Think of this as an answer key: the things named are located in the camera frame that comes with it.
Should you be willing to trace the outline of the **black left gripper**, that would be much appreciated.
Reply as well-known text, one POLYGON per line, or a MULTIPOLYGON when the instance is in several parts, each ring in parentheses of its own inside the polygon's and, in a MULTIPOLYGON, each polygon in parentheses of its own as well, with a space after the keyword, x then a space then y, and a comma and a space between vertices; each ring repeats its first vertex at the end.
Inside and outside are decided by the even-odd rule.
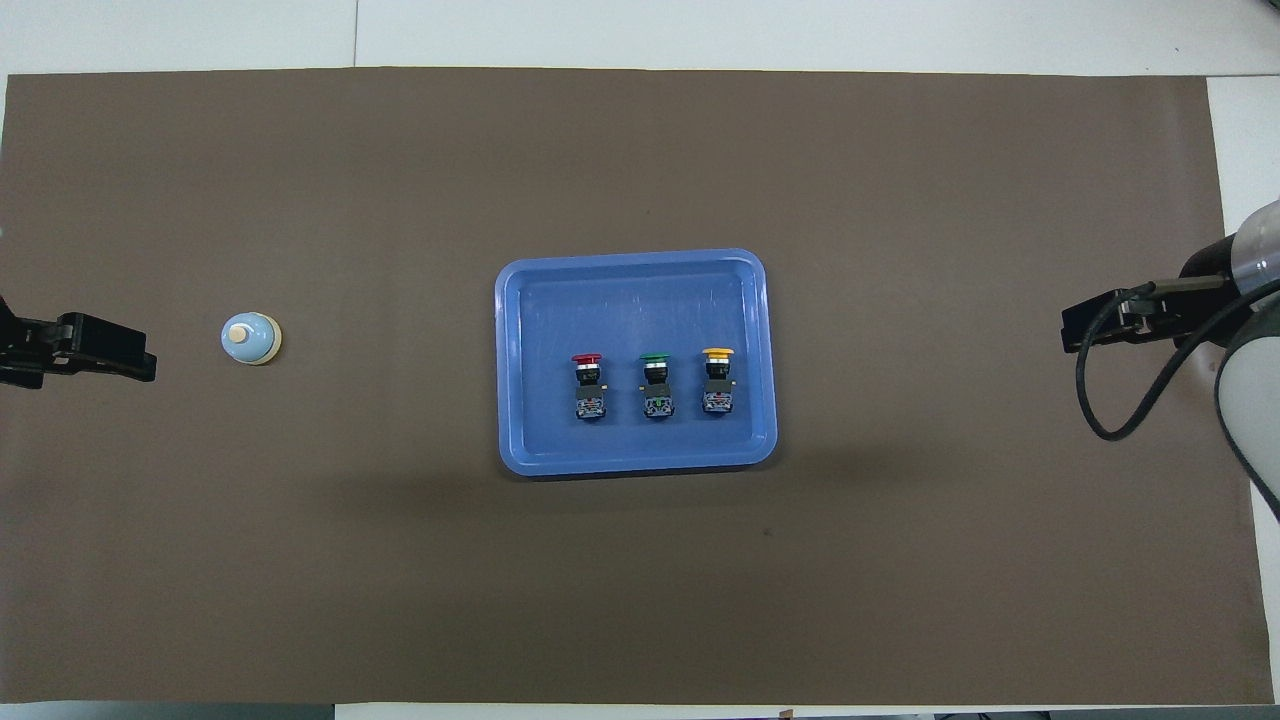
POLYGON ((0 297, 0 384, 44 387, 46 375, 82 372, 155 382, 157 357, 146 351, 146 334, 83 313, 55 322, 14 314, 0 297))

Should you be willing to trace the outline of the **light blue call bell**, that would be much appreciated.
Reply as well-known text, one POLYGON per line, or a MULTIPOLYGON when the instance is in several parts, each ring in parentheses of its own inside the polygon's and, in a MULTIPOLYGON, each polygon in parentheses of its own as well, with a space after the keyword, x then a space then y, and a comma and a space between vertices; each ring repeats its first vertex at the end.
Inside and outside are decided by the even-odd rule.
POLYGON ((234 361, 251 366, 270 363, 282 350, 280 324, 262 313, 238 313, 230 316, 220 332, 224 352, 234 361))

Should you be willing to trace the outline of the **red push button switch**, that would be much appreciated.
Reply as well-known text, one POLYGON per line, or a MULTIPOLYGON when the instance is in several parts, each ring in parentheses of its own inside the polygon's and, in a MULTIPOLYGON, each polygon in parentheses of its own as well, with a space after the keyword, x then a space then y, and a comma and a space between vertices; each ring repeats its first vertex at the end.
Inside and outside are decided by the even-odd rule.
POLYGON ((576 354, 571 359, 575 365, 575 415, 581 421, 598 421, 607 415, 605 392, 608 386, 602 380, 600 354, 576 354))

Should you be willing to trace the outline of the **blue plastic tray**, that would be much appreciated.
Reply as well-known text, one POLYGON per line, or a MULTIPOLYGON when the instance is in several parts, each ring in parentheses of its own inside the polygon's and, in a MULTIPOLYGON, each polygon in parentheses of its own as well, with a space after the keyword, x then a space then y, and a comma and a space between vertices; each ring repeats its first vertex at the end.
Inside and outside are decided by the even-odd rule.
POLYGON ((522 477, 745 468, 780 438, 765 268, 744 249, 524 259, 495 281, 498 450, 522 477), (701 410, 703 350, 735 351, 733 410, 701 410), (600 354, 607 415, 575 415, 600 354), (640 356, 669 355, 675 415, 643 414, 640 356))

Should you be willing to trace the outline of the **yellow push button switch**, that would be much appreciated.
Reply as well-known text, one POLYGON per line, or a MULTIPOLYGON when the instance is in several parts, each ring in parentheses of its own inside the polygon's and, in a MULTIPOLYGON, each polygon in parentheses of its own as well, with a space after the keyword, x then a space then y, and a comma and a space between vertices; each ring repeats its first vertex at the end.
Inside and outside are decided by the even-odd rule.
POLYGON ((735 351, 727 347, 704 348, 707 379, 701 393, 701 410, 710 415, 724 415, 733 410, 736 380, 731 377, 735 351))

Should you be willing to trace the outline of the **brown table mat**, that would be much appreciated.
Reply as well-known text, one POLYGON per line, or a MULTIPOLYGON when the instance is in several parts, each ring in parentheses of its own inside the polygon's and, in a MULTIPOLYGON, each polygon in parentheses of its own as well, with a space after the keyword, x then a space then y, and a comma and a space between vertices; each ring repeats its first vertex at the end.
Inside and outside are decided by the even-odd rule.
POLYGON ((1267 703, 1212 356, 1107 443, 1059 343, 1219 195, 1194 77, 14 76, 0 295, 157 378, 0 387, 0 702, 1267 703), (502 268, 685 249, 765 268, 773 454, 507 470, 502 268))

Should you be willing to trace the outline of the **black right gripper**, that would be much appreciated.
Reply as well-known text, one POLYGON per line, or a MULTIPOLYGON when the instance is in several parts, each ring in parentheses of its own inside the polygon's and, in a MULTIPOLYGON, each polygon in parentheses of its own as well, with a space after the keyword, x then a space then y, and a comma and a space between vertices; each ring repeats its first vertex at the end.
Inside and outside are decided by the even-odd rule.
POLYGON ((1233 278, 1233 234, 1193 254, 1178 277, 1148 281, 1125 299, 1125 290, 1106 291, 1062 310, 1060 331, 1065 354, 1078 354, 1085 332, 1102 316, 1094 345, 1144 345, 1171 340, 1181 346, 1210 318, 1240 297, 1233 278))

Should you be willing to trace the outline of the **green push button switch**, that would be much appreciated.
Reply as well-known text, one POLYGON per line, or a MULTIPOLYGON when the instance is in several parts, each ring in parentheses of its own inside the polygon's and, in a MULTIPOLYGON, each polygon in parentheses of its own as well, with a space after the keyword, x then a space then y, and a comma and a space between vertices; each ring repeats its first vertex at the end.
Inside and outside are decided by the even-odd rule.
POLYGON ((664 420, 675 415, 673 393, 669 386, 669 355, 643 354, 640 356, 645 383, 643 393, 643 414, 652 420, 664 420))

